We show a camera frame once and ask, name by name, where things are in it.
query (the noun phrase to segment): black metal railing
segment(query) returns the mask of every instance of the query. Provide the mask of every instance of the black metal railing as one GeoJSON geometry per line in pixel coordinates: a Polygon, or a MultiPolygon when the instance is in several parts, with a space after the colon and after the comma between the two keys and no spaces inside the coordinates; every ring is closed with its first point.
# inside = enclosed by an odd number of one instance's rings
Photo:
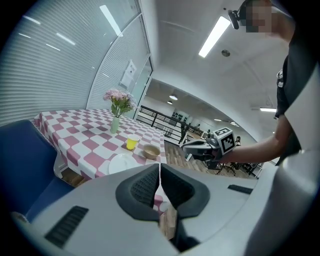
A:
{"type": "Polygon", "coordinates": [[[139,113],[136,120],[151,127],[155,127],[156,129],[162,130],[164,136],[173,139],[175,144],[179,144],[184,139],[187,131],[199,136],[203,134],[203,131],[196,127],[186,124],[185,122],[175,119],[174,117],[162,114],[146,106],[141,106],[139,108],[139,113]]]}

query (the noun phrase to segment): brown bowl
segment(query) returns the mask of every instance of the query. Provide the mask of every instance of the brown bowl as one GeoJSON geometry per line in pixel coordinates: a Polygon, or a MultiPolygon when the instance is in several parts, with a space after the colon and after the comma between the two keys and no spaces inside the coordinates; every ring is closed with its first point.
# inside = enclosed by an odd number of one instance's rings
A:
{"type": "Polygon", "coordinates": [[[157,146],[146,144],[143,146],[143,154],[148,159],[156,159],[160,155],[160,149],[157,146]]]}

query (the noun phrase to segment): green vase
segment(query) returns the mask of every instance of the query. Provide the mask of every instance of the green vase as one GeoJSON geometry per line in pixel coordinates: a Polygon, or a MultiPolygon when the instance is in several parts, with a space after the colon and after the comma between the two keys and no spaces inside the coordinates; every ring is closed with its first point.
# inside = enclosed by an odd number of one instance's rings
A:
{"type": "Polygon", "coordinates": [[[115,134],[119,127],[119,117],[114,117],[111,123],[111,133],[115,134]]]}

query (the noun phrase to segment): ceiling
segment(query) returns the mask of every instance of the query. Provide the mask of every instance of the ceiling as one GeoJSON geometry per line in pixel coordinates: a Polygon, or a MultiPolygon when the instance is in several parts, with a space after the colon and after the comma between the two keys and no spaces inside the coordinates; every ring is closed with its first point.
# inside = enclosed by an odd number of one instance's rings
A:
{"type": "MultiPolygon", "coordinates": [[[[142,11],[147,15],[141,0],[142,11]]],[[[228,18],[243,0],[150,0],[154,2],[157,38],[154,78],[193,95],[225,113],[256,140],[275,130],[274,115],[260,107],[277,107],[276,75],[288,54],[278,38],[246,33],[230,25],[206,58],[198,55],[218,18],[228,18]],[[224,57],[222,50],[230,51],[224,57]]],[[[155,29],[146,23],[147,32],[155,29]]]]}
{"type": "Polygon", "coordinates": [[[156,80],[152,80],[146,95],[158,100],[163,103],[167,103],[168,101],[172,101],[173,106],[180,111],[183,111],[191,116],[196,117],[196,113],[205,113],[206,117],[209,119],[219,119],[226,122],[233,121],[227,115],[219,111],[218,109],[212,107],[208,103],[197,99],[196,97],[189,95],[181,90],[178,90],[170,85],[163,84],[156,80]],[[169,96],[176,95],[178,100],[173,100],[169,96]]]}

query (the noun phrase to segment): plate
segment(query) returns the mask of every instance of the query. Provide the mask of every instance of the plate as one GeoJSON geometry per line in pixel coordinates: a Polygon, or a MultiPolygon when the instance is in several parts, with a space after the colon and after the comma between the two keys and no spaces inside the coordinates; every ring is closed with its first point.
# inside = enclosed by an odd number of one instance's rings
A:
{"type": "Polygon", "coordinates": [[[137,166],[137,161],[131,155],[118,154],[112,158],[109,164],[109,174],[116,174],[137,166]]]}

